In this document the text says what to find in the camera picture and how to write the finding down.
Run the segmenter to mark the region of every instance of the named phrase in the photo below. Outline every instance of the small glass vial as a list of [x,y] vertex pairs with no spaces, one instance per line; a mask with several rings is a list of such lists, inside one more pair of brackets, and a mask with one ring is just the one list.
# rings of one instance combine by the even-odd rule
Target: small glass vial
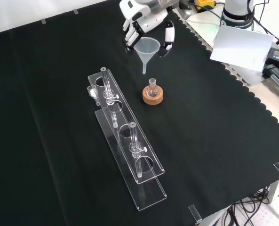
[[156,97],[159,94],[159,88],[156,86],[156,79],[149,79],[149,84],[147,95],[149,97]]

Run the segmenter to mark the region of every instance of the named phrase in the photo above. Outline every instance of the white table leg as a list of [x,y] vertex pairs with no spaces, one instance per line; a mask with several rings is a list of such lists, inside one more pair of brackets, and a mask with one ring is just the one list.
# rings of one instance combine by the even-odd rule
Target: white table leg
[[274,199],[279,196],[279,180],[275,181],[270,185],[270,189],[268,192],[268,200],[269,203],[272,203]]
[[227,211],[230,206],[222,209],[200,221],[199,226],[213,226],[214,223]]

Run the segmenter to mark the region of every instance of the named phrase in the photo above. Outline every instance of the hole in rack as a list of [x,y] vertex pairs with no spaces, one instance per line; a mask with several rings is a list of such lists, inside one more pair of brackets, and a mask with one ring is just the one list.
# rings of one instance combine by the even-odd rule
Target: hole in rack
[[96,79],[96,85],[98,85],[99,87],[104,87],[104,82],[103,82],[103,78],[102,77],[98,77]]
[[125,124],[120,127],[120,135],[124,138],[131,137],[129,124]]
[[109,105],[108,107],[109,107],[109,111],[111,112],[119,112],[122,110],[123,105],[121,101],[115,100],[114,104]]
[[153,169],[153,160],[149,156],[140,156],[137,160],[136,163],[140,161],[141,163],[141,172],[146,173],[149,172]]

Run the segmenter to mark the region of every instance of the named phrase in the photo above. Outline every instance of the black tablecloth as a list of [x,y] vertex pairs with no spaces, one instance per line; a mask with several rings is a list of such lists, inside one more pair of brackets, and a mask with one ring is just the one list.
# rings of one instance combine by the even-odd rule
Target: black tablecloth
[[[176,15],[142,75],[107,1],[0,33],[0,225],[190,225],[279,179],[279,124]],[[161,26],[149,36],[164,41]],[[138,212],[95,118],[87,76],[111,70],[162,163],[167,199]],[[142,101],[156,78],[160,105]]]

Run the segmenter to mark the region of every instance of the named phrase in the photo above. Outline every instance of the clear acrylic stand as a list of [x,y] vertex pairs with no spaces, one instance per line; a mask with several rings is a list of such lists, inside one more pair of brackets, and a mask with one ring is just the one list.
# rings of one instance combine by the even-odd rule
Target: clear acrylic stand
[[138,210],[166,199],[157,176],[164,169],[110,70],[88,76],[89,95],[102,109],[96,117]]

